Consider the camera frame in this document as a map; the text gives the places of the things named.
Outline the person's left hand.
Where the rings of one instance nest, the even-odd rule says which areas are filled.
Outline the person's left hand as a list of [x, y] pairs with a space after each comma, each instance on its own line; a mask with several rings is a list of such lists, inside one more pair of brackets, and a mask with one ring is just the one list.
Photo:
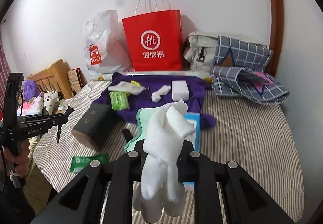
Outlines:
[[29, 139], [25, 139], [21, 142], [20, 153], [18, 156], [14, 156], [8, 148], [3, 148], [4, 157], [7, 162], [15, 163], [15, 172], [24, 178], [28, 174], [29, 170]]

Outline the black sleeve forearm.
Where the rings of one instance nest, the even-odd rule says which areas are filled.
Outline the black sleeve forearm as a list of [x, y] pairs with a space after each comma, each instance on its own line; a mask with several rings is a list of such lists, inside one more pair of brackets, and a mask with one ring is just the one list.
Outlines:
[[12, 163], [1, 167], [1, 223], [31, 223], [35, 211], [25, 197], [25, 178], [11, 175]]

